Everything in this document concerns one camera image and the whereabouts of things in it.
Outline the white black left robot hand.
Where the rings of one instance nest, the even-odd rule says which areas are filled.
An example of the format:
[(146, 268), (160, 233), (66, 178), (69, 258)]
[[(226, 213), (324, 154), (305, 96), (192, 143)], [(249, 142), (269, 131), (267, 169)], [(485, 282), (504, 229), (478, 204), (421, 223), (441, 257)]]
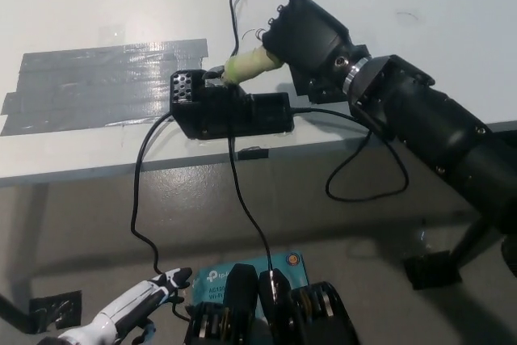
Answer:
[(58, 339), (66, 344), (120, 344), (139, 327), (142, 332), (132, 342), (146, 344), (156, 332), (149, 315), (172, 301), (177, 290), (186, 288), (191, 274), (192, 269), (181, 267), (142, 280), (104, 307), (91, 323), (67, 330)]

